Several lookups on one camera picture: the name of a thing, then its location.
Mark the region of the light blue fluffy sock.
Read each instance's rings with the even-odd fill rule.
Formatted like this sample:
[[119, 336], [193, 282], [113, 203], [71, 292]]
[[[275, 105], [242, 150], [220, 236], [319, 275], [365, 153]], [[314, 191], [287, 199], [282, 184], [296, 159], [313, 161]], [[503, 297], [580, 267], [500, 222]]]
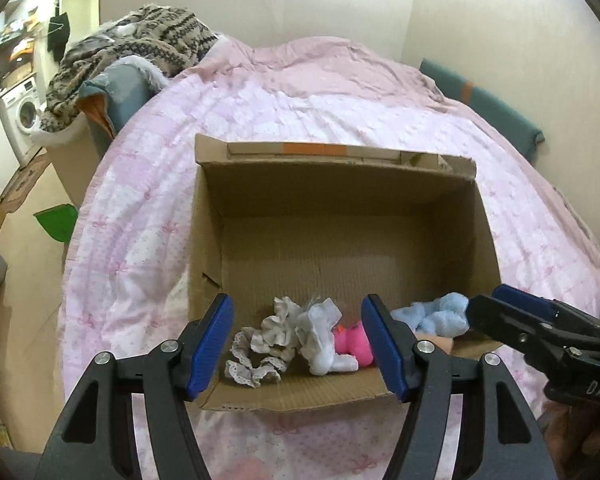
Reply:
[[454, 339], [469, 330], [468, 304], [466, 296], [449, 292], [432, 301], [413, 302], [409, 307], [394, 309], [390, 315], [414, 333]]

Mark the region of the pink rubber duck toy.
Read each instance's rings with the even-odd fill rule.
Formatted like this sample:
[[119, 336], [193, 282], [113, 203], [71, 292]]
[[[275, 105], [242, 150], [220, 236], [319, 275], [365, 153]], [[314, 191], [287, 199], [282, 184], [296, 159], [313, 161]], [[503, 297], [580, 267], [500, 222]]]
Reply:
[[337, 325], [333, 330], [335, 351], [340, 356], [354, 356], [359, 367], [369, 367], [374, 362], [372, 348], [363, 323], [358, 321], [351, 326]]

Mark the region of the grey lace scrunchie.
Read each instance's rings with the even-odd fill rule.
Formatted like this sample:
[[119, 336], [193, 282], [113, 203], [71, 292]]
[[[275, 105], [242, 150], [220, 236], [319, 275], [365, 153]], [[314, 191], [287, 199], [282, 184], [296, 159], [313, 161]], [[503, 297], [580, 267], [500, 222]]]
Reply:
[[251, 389], [276, 384], [296, 356], [301, 307], [289, 297], [275, 297], [273, 311], [259, 327], [245, 326], [235, 334], [224, 366], [224, 377], [234, 384]]

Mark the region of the teal headboard cushion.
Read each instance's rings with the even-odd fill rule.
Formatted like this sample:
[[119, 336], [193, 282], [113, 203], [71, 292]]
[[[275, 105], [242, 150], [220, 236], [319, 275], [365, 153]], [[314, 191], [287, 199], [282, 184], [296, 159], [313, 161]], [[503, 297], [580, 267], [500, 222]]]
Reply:
[[419, 70], [431, 78], [438, 89], [450, 99], [460, 101], [485, 119], [528, 162], [538, 156], [538, 147], [545, 141], [543, 131], [497, 96], [448, 68], [424, 58]]

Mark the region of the pink patterned quilt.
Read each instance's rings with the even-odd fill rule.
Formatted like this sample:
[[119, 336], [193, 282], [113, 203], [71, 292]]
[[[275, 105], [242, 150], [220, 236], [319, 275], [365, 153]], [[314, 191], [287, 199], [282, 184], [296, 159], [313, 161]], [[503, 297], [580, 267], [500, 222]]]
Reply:
[[600, 317], [600, 246], [554, 188], [417, 68], [341, 38], [222, 38], [122, 129], [80, 209], [59, 315], [71, 391], [99, 351], [134, 356], [186, 321], [194, 137], [380, 146], [473, 159], [504, 281]]

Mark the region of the green dustpan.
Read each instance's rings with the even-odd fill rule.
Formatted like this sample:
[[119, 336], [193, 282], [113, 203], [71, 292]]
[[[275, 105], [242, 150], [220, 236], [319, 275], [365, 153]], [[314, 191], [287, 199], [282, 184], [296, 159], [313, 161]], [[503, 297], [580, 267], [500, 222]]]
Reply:
[[42, 229], [56, 242], [68, 244], [71, 240], [79, 211], [73, 204], [53, 206], [34, 214]]

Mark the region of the brown cardboard box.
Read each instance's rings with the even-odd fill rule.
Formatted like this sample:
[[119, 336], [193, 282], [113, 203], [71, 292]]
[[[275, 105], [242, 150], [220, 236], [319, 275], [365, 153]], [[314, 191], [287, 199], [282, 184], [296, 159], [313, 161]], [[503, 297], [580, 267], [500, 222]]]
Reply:
[[282, 297], [329, 298], [353, 323], [370, 294], [400, 308], [500, 284], [471, 159], [201, 134], [195, 160], [191, 318], [224, 292], [235, 328]]

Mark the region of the white washing machine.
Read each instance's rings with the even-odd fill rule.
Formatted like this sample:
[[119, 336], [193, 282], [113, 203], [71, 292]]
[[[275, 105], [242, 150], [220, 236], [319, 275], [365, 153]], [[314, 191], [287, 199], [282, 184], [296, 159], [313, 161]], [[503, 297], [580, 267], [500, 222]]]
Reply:
[[1, 121], [21, 167], [27, 166], [40, 150], [31, 139], [31, 132], [38, 123], [40, 107], [35, 76], [23, 79], [0, 97]]

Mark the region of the teal pillow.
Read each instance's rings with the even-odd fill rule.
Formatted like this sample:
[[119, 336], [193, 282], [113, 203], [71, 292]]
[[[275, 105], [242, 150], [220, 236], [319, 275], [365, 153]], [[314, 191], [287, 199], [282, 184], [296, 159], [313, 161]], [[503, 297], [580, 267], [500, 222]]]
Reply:
[[126, 123], [169, 78], [137, 55], [120, 58], [79, 88], [76, 106], [86, 117], [97, 153], [102, 156]]

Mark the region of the patterned knit blanket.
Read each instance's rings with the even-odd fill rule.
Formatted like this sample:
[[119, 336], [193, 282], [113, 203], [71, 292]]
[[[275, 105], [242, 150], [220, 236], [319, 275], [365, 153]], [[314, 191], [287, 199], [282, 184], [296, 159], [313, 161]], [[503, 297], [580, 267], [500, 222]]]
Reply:
[[67, 144], [79, 135], [79, 90], [107, 68], [131, 65], [149, 88], [161, 91], [186, 68], [200, 63], [220, 34], [188, 9], [145, 4], [120, 20], [100, 26], [76, 42], [61, 59], [30, 138], [43, 148]]

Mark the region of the black hanging bag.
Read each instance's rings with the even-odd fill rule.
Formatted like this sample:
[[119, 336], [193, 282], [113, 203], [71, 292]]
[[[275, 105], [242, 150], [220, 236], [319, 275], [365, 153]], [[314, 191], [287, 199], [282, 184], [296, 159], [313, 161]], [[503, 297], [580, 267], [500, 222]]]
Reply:
[[56, 63], [60, 63], [65, 55], [70, 37], [70, 22], [67, 12], [50, 18], [47, 27], [47, 51]]

